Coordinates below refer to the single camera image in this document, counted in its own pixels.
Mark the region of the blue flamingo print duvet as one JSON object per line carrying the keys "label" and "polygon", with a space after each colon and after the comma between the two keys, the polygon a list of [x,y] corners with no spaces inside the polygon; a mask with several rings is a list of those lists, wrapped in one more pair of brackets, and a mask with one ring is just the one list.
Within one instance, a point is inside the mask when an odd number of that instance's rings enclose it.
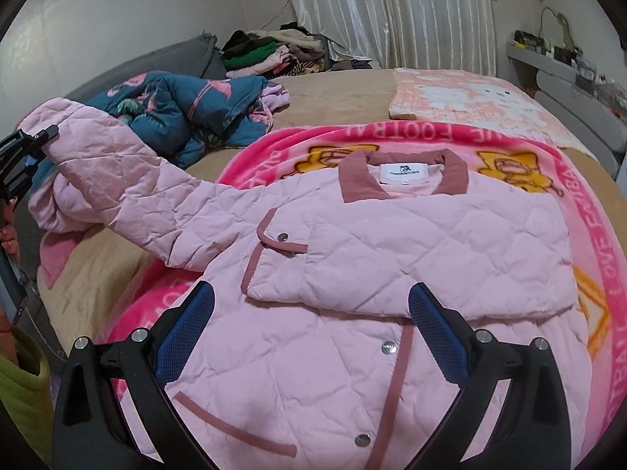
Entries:
{"label": "blue flamingo print duvet", "polygon": [[55,126],[43,150],[28,207],[39,228],[84,231],[124,193],[145,195],[160,173],[179,173],[217,148],[264,137],[286,90],[262,76],[203,80],[148,72],[85,102],[54,98],[21,122],[24,133]]}

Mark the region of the tan bed sheet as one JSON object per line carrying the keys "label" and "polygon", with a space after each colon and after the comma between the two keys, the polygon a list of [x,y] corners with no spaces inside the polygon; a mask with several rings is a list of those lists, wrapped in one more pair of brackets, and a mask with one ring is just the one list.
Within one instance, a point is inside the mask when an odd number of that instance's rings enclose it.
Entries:
{"label": "tan bed sheet", "polygon": [[[390,117],[397,91],[391,70],[312,74],[284,84],[291,102],[269,135],[240,152],[210,153],[191,173],[248,188],[331,168],[355,148],[414,144],[430,137],[432,122]],[[618,185],[592,154],[558,149],[572,163],[566,178],[589,222],[608,219],[618,239],[624,239],[626,201]],[[168,271],[100,226],[45,235],[39,254],[39,293],[64,350],[82,335],[118,338],[152,322],[191,279]]]}

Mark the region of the pink football fleece blanket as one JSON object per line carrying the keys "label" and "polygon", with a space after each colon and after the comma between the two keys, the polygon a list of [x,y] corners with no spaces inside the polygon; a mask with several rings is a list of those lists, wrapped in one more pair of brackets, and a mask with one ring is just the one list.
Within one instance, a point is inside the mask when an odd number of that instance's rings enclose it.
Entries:
{"label": "pink football fleece blanket", "polygon": [[473,172],[529,193],[548,193],[555,197],[571,236],[577,301],[587,323],[587,349],[592,362],[585,438],[578,456],[581,459],[600,431],[600,415],[607,410],[603,394],[608,389],[609,367],[602,357],[607,352],[608,310],[612,304],[623,304],[626,300],[626,261],[609,221],[589,222],[577,205],[566,178],[572,165],[553,148],[527,140],[478,133],[476,128],[430,124],[429,130],[430,137],[418,143],[355,148],[343,158],[358,150],[389,152],[404,146],[449,146]]}

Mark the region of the white striped curtain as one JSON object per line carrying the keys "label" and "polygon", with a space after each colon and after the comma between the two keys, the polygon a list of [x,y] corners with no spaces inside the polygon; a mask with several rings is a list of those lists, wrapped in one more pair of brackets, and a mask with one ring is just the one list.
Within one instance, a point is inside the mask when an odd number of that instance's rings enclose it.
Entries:
{"label": "white striped curtain", "polygon": [[490,0],[291,0],[297,20],[323,35],[336,60],[384,69],[496,73]]}

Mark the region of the pink quilted jacket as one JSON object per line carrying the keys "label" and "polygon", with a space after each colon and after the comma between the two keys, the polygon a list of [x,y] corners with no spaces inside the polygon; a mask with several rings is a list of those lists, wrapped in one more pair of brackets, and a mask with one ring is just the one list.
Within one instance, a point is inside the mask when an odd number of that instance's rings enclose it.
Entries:
{"label": "pink quilted jacket", "polygon": [[559,441],[532,454],[572,468],[585,438],[592,362],[571,236],[548,193],[473,172],[449,146],[358,150],[338,166],[240,190],[193,177],[115,117],[67,99],[22,120],[56,126],[45,153],[73,197],[35,195],[52,231],[103,224],[215,292],[167,357],[175,412],[223,469],[400,469],[457,389],[415,324],[412,286],[497,341],[554,355]]}

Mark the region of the pile of folded clothes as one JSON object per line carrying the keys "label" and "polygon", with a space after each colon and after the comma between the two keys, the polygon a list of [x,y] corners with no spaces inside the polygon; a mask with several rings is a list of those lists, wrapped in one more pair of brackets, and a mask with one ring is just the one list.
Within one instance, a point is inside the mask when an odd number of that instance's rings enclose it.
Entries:
{"label": "pile of folded clothes", "polygon": [[324,36],[292,21],[278,30],[238,30],[222,46],[220,57],[228,78],[260,75],[271,80],[330,69],[327,49]]}

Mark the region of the pink checkered kitty blanket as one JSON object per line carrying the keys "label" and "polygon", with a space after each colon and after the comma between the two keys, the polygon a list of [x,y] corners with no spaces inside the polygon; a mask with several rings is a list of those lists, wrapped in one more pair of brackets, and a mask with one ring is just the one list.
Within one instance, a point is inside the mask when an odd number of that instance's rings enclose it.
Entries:
{"label": "pink checkered kitty blanket", "polygon": [[555,146],[592,152],[553,114],[515,85],[463,70],[393,71],[397,120],[456,123]]}

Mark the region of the grey cluttered shelf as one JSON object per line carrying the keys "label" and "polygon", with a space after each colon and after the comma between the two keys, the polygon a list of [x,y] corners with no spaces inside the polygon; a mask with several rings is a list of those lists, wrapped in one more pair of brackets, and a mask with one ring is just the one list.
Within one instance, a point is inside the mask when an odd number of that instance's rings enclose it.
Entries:
{"label": "grey cluttered shelf", "polygon": [[612,84],[595,87],[574,64],[546,53],[538,36],[515,31],[506,47],[518,83],[618,178],[626,158],[626,117]]}

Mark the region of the grey bed headboard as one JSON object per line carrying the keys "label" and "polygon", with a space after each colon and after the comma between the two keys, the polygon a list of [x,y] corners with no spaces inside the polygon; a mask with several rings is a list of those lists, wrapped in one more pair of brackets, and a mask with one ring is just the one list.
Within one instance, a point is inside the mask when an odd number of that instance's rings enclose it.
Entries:
{"label": "grey bed headboard", "polygon": [[202,33],[109,69],[70,91],[66,98],[85,102],[114,85],[151,71],[167,71],[210,80],[224,79],[227,74],[217,47],[217,37]]}

